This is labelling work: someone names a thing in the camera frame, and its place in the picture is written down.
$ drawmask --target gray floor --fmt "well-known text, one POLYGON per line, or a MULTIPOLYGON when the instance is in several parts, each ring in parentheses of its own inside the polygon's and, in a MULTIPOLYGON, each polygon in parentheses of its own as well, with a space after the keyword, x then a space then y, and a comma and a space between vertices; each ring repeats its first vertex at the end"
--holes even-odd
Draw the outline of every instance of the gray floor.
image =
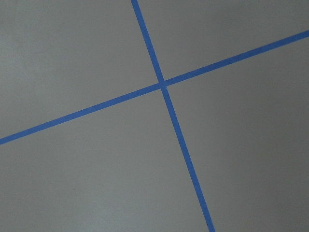
MULTIPOLYGON (((309 29, 307 0, 139 3, 166 80, 309 29)), ((216 231, 309 230, 308 54, 169 86, 216 231)), ((155 83, 130 1, 0 0, 0 138, 155 83)), ((160 90, 0 154, 0 231, 207 231, 160 90)))

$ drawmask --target blue stripe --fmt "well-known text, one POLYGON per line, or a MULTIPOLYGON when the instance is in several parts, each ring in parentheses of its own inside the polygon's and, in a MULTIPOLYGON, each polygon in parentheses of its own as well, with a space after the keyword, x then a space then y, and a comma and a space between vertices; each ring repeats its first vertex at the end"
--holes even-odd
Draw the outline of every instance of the blue stripe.
POLYGON ((164 77, 162 75, 159 62, 158 62, 157 57, 155 55, 154 47, 152 45, 152 42, 151 42, 148 30, 147 30, 145 21, 143 19, 142 13, 140 11, 139 4, 138 4, 137 0, 131 0, 131 2, 132 2, 132 6, 133 6, 133 9, 134 9, 137 21, 140 25, 140 30, 141 30, 143 38, 145 40, 146 47, 147 47, 147 50, 149 52, 151 62, 153 64, 155 74, 156 74, 158 82, 161 86, 161 91, 162 91, 162 94, 163 94, 163 97, 164 97, 164 101, 165 101, 165 104, 168 108, 169 116, 170 116, 172 124, 174 126, 174 130, 175 130, 179 145, 180 145, 181 150, 183 152, 183 157, 184 157, 185 163, 187 165, 187 168, 188 168, 194 189, 196 191, 197 198, 198 198, 199 204, 201 206, 206 224, 208 226, 208 230, 210 232, 215 232, 215 229, 214 229, 214 226, 213 226, 213 223, 212 223, 212 219, 211 219, 210 213, 208 211, 208 207, 207 207, 202 189, 200 187, 200 184, 199 184, 199 181, 198 181, 198 178, 197 178, 197 174, 194 170, 194 166, 193 166, 193 163, 191 161, 191 157, 190 157, 187 145, 185 143, 183 133, 182 133, 182 130, 180 128, 180 125, 179 125, 179 122, 178 122, 178 119, 177 119, 177 116, 176 116, 175 109, 174 109, 172 101, 170 99, 169 92, 168 92, 166 83, 164 81, 164 77))
POLYGON ((296 35, 292 35, 292 36, 284 38, 282 40, 278 40, 278 41, 273 42, 273 43, 269 43, 267 45, 264 45, 264 46, 258 47, 256 49, 250 50, 248 52, 244 52, 244 53, 241 53, 239 55, 218 61, 216 63, 213 63, 213 64, 207 65, 205 67, 187 72, 185 74, 173 77, 169 80, 166 80, 165 83, 166 83, 167 86, 170 86, 170 85, 173 85, 175 83, 190 79, 192 77, 195 77, 195 76, 198 76, 198 75, 208 73, 210 71, 222 68, 222 67, 227 66, 229 64, 236 63, 236 62, 241 61, 243 59, 254 57, 254 56, 259 55, 261 53, 270 51, 272 49, 275 49, 275 48, 296 42, 298 40, 302 40, 302 39, 307 38, 307 37, 309 37, 309 30, 306 30, 306 31, 299 33, 299 34, 296 34, 296 35))
POLYGON ((117 98, 114 98, 114 99, 102 102, 100 104, 97 104, 97 105, 94 105, 94 106, 91 106, 91 107, 88 107, 86 109, 77 111, 75 113, 72 113, 72 114, 69 114, 69 115, 66 115, 66 116, 54 119, 54 120, 49 121, 49 122, 45 122, 45 123, 40 124, 38 126, 35 126, 35 127, 32 127, 32 128, 29 128, 27 130, 23 130, 23 131, 20 131, 18 133, 15 133, 15 134, 9 135, 7 137, 1 138, 0 139, 0 145, 8 143, 10 141, 13 141, 15 139, 19 139, 21 137, 25 137, 27 135, 30 135, 30 134, 33 134, 33 133, 45 130, 47 128, 54 127, 54 126, 59 125, 61 123, 71 121, 71 120, 76 119, 78 117, 85 116, 85 115, 93 113, 95 111, 102 110, 102 109, 110 107, 112 105, 116 105, 116 104, 119 104, 121 102, 125 102, 127 100, 132 99, 132 98, 136 98, 138 96, 144 95, 146 93, 153 92, 153 91, 158 90, 158 89, 160 89, 159 84, 148 86, 148 87, 136 90, 134 92, 122 95, 120 97, 117 97, 117 98))

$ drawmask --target blue line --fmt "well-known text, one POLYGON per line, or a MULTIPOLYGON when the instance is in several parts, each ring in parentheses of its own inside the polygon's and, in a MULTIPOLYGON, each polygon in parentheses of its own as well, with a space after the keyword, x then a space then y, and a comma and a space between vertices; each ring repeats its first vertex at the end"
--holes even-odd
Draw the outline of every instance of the blue line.
POLYGON ((72 113, 72 114, 69 114, 69 115, 66 115, 66 116, 54 119, 54 120, 49 121, 49 122, 45 122, 45 123, 40 124, 38 126, 35 126, 35 127, 32 127, 32 128, 20 131, 18 133, 9 135, 7 137, 1 138, 0 139, 0 145, 8 143, 10 141, 13 141, 15 139, 19 139, 19 138, 25 137, 27 135, 30 135, 30 134, 33 134, 33 133, 45 130, 47 128, 54 127, 56 125, 59 125, 61 123, 64 123, 64 122, 67 122, 67 121, 70 121, 70 120, 73 120, 73 119, 76 119, 78 117, 85 116, 85 115, 93 113, 95 111, 105 109, 105 108, 110 107, 112 105, 116 105, 118 103, 125 102, 127 100, 132 99, 132 98, 139 97, 141 95, 153 92, 153 91, 158 90, 158 89, 160 89, 160 85, 159 84, 154 84, 152 86, 148 86, 148 87, 136 90, 134 92, 131 92, 131 93, 122 95, 120 97, 117 97, 117 98, 114 98, 114 99, 102 102, 100 104, 97 104, 97 105, 94 105, 94 106, 90 106, 90 107, 88 107, 86 109, 77 111, 75 113, 72 113))
POLYGON ((159 84, 161 86, 161 91, 162 91, 162 94, 163 94, 163 97, 164 97, 164 101, 165 101, 165 104, 168 108, 169 116, 171 118, 171 121, 172 121, 174 130, 175 130, 179 145, 180 145, 181 150, 183 152, 183 157, 184 157, 185 163, 187 165, 187 168, 188 168, 194 189, 196 191, 197 198, 198 198, 199 204, 201 206, 206 224, 208 226, 208 230, 210 232, 215 232, 215 229, 214 229, 214 226, 213 226, 213 223, 212 223, 212 219, 211 219, 211 216, 210 216, 210 213, 209 213, 209 210, 208 210, 202 189, 200 187, 200 184, 199 184, 199 181, 198 181, 198 178, 197 178, 197 174, 194 170, 194 166, 193 166, 187 145, 185 143, 183 133, 182 133, 182 130, 180 128, 180 125, 179 125, 179 122, 178 122, 178 119, 177 119, 177 116, 176 116, 175 109, 174 109, 172 101, 170 99, 169 92, 168 92, 166 83, 164 81, 164 77, 162 75, 159 62, 158 62, 157 57, 155 55, 154 47, 152 45, 152 42, 151 42, 148 30, 147 30, 145 21, 143 19, 142 13, 140 11, 139 4, 138 4, 137 0, 131 0, 131 2, 132 2, 132 6, 133 6, 133 9, 134 9, 137 21, 140 25, 140 30, 142 32, 143 38, 144 38, 145 43, 146 43, 146 47, 147 47, 147 50, 149 52, 150 59, 151 59, 152 64, 153 64, 155 74, 156 74, 157 79, 159 81, 159 84))
POLYGON ((264 46, 258 47, 256 49, 250 50, 248 52, 244 52, 244 53, 241 53, 239 55, 218 61, 216 63, 213 63, 213 64, 207 65, 205 67, 187 72, 185 74, 173 77, 171 79, 166 80, 165 83, 166 83, 167 86, 170 86, 170 85, 173 85, 175 83, 190 79, 192 77, 195 77, 195 76, 198 76, 198 75, 208 73, 210 71, 222 68, 222 67, 227 66, 229 64, 233 64, 233 63, 241 61, 243 59, 254 57, 254 56, 259 55, 261 53, 270 51, 272 49, 275 49, 275 48, 296 42, 298 40, 302 40, 302 39, 307 38, 307 37, 309 37, 309 30, 306 30, 306 31, 299 33, 299 34, 296 34, 296 35, 292 35, 292 36, 284 38, 282 40, 278 40, 278 41, 273 42, 273 43, 269 43, 267 45, 264 45, 264 46))

